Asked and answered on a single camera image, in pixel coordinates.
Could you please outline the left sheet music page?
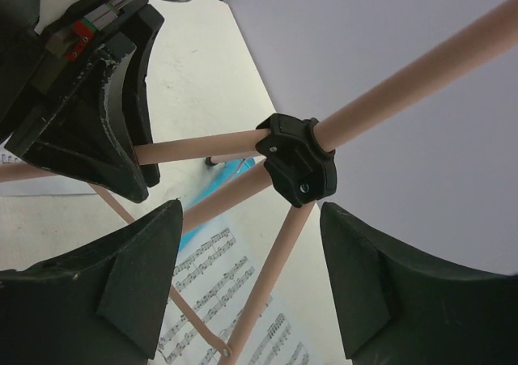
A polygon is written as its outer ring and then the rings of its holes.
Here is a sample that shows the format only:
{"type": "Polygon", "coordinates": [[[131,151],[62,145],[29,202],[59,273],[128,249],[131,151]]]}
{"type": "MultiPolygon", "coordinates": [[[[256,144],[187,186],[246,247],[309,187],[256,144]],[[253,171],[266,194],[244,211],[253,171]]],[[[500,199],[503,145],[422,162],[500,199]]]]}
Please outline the left sheet music page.
{"type": "Polygon", "coordinates": [[[20,158],[5,148],[4,142],[0,145],[0,160],[2,165],[22,162],[20,158]]]}

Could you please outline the blue toy microphone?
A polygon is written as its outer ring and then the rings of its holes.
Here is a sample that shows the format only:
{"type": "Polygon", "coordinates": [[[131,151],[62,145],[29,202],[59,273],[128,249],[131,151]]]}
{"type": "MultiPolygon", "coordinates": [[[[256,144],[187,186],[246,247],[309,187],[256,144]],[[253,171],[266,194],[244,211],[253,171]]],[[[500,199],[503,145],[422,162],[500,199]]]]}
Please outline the blue toy microphone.
{"type": "Polygon", "coordinates": [[[188,208],[184,208],[184,223],[179,246],[180,252],[189,245],[195,235],[203,228],[204,223],[210,221],[210,219],[202,218],[201,221],[198,222],[196,219],[194,219],[194,213],[196,213],[200,207],[204,206],[204,201],[218,196],[219,192],[224,189],[231,181],[234,181],[239,176],[244,175],[256,164],[257,163],[253,157],[248,157],[246,159],[228,160],[222,164],[210,166],[210,169],[218,169],[218,171],[215,173],[214,179],[198,194],[198,196],[194,199],[188,208]]]}

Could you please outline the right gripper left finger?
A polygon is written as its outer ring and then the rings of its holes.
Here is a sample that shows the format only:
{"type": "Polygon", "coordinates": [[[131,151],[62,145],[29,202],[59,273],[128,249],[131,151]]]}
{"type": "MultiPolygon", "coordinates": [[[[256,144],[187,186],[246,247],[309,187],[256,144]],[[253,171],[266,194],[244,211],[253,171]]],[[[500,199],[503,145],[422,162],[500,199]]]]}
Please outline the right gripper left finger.
{"type": "Polygon", "coordinates": [[[183,223],[170,200],[30,268],[1,273],[4,364],[146,364],[155,357],[183,223]]]}

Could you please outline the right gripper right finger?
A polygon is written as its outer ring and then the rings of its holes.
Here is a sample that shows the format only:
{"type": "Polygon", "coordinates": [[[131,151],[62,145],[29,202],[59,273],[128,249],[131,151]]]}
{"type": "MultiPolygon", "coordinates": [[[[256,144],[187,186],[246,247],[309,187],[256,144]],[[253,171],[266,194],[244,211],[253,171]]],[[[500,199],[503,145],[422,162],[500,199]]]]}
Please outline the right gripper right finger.
{"type": "Polygon", "coordinates": [[[321,242],[354,364],[514,364],[517,277],[435,257],[321,207],[321,242]]]}

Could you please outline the right sheet music page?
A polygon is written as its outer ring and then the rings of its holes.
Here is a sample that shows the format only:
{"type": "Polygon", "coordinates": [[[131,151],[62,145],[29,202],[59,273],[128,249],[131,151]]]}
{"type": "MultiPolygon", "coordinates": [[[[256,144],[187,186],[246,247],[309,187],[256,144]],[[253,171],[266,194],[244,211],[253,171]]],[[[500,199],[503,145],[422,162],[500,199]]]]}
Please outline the right sheet music page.
{"type": "MultiPolygon", "coordinates": [[[[257,279],[248,245],[223,216],[203,226],[180,251],[172,284],[212,333],[227,341],[257,279]]],[[[169,301],[153,364],[216,364],[206,343],[169,301]]],[[[240,364],[318,364],[320,356],[276,294],[263,311],[238,359],[240,364]]]]}

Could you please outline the pink perforated music stand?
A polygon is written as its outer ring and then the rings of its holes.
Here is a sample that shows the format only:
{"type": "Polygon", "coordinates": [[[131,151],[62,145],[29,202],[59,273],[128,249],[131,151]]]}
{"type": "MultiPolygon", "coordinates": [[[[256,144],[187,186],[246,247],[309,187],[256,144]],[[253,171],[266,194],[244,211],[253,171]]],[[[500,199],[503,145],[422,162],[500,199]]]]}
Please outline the pink perforated music stand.
{"type": "MultiPolygon", "coordinates": [[[[47,26],[46,48],[74,62],[87,43],[133,0],[80,0],[47,26]]],[[[240,357],[274,284],[316,201],[325,200],[337,187],[336,149],[374,125],[422,99],[466,71],[480,66],[517,42],[517,0],[507,0],[487,15],[421,56],[378,86],[323,121],[300,120],[273,114],[256,129],[180,141],[134,146],[148,196],[132,202],[99,185],[94,190],[127,222],[126,226],[170,200],[188,208],[214,179],[211,165],[253,157],[256,165],[231,181],[219,195],[204,201],[194,216],[213,219],[273,186],[291,204],[256,283],[227,341],[214,335],[171,284],[168,301],[183,312],[206,342],[220,354],[220,363],[240,357]]],[[[4,182],[58,175],[22,160],[2,166],[4,182]]]]}

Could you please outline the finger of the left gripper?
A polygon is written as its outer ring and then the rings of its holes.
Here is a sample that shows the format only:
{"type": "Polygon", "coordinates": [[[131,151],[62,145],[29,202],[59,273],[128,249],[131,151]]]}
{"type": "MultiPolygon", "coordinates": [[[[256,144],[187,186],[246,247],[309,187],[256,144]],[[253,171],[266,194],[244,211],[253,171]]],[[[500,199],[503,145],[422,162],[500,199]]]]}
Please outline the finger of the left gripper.
{"type": "Polygon", "coordinates": [[[133,146],[153,142],[147,101],[146,76],[151,50],[160,28],[163,16],[147,1],[133,0],[124,7],[129,16],[120,28],[136,50],[126,71],[122,91],[122,109],[126,128],[133,146]]]}
{"type": "Polygon", "coordinates": [[[26,163],[143,202],[147,185],[123,113],[135,44],[118,32],[65,75],[24,118],[6,148],[26,163]]]}

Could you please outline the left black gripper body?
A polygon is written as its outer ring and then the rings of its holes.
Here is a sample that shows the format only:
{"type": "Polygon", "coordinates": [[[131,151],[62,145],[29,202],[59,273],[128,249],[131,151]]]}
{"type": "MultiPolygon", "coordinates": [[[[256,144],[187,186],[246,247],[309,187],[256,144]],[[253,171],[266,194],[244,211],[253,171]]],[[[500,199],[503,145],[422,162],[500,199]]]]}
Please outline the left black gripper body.
{"type": "Polygon", "coordinates": [[[34,32],[39,9],[40,0],[1,0],[1,143],[5,146],[24,118],[57,94],[65,75],[119,32],[121,18],[116,15],[72,62],[49,51],[45,44],[48,37],[34,32]]]}

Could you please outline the sheet music page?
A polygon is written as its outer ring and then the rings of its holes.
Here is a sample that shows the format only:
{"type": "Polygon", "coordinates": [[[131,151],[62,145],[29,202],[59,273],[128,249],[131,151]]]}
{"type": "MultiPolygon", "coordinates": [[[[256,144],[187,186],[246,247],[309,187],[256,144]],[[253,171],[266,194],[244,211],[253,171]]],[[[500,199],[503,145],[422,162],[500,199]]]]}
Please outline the sheet music page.
{"type": "MultiPolygon", "coordinates": [[[[257,279],[248,245],[223,216],[203,226],[180,251],[172,284],[212,333],[227,341],[257,279]]],[[[216,364],[206,343],[169,301],[153,364],[216,364]]],[[[263,311],[238,359],[240,364],[318,364],[320,356],[276,294],[263,311]]]]}
{"type": "Polygon", "coordinates": [[[22,162],[20,158],[5,148],[4,142],[0,145],[0,160],[2,165],[22,162]]]}

